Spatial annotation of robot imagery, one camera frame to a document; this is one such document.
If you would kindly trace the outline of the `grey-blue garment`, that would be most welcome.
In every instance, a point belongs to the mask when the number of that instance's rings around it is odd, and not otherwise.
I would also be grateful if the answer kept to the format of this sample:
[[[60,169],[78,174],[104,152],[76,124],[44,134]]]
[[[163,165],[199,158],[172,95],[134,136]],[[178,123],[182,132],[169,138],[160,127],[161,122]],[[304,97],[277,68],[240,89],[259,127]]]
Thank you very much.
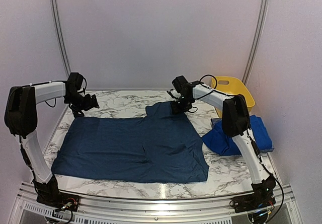
[[[137,118],[74,119],[57,153],[54,174],[138,183],[191,183],[208,179],[203,141],[170,102],[147,106]]]

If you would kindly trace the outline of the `blue pleated skirt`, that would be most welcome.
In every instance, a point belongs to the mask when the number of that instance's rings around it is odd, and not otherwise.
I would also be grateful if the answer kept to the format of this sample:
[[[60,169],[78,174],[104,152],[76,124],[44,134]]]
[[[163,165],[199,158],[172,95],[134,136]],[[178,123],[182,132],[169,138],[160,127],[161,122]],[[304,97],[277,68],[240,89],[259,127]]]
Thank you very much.
[[[250,116],[251,127],[257,146],[262,153],[274,150],[273,142],[268,135],[261,117]],[[220,156],[241,156],[237,145],[232,138],[226,136],[222,129],[211,129],[206,133],[202,140],[204,144],[213,152]]]

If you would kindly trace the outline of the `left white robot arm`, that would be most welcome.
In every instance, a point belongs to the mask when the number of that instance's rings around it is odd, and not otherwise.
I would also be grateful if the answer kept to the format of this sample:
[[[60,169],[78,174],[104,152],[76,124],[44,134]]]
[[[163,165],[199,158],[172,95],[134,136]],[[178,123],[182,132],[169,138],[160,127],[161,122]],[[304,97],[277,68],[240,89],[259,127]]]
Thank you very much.
[[[38,196],[52,206],[60,206],[64,199],[38,142],[37,105],[63,98],[74,117],[82,117],[85,111],[99,107],[96,96],[87,94],[86,87],[85,77],[78,72],[72,72],[65,81],[15,86],[9,92],[4,115],[5,125],[20,145],[24,162],[33,174]]]

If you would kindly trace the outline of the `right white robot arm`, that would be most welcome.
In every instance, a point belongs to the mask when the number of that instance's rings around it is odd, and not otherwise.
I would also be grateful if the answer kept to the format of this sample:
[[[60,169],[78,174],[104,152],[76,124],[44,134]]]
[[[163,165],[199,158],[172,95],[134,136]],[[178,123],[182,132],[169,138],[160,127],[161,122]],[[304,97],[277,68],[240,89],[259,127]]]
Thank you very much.
[[[238,147],[246,161],[252,181],[252,194],[249,203],[254,208],[261,207],[274,198],[273,189],[276,179],[265,167],[260,150],[251,128],[250,114],[245,97],[241,94],[230,95],[206,85],[202,80],[189,82],[184,76],[178,76],[172,85],[179,96],[171,102],[174,114],[188,112],[196,100],[201,100],[222,111],[222,130]]]

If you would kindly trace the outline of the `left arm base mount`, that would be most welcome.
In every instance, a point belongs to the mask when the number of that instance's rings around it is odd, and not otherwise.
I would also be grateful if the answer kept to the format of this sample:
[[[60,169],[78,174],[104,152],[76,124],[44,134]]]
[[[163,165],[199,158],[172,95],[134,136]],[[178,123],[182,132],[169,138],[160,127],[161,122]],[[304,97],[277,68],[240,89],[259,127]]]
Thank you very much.
[[[74,194],[61,193],[56,200],[50,200],[49,198],[43,198],[40,195],[37,196],[37,202],[45,204],[51,207],[61,208],[65,204],[71,202],[72,205],[69,208],[71,211],[77,211],[79,206],[80,197]]]

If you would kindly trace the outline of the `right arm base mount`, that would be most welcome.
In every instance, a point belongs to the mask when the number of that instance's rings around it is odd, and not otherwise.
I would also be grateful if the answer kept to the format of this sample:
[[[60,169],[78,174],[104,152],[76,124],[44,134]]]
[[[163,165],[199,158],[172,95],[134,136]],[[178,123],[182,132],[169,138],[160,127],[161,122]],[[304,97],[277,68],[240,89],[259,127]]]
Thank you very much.
[[[261,195],[257,195],[255,193],[233,197],[229,203],[230,207],[235,210],[235,213],[252,211],[267,206],[272,207],[275,204],[276,200],[273,194],[262,197]]]

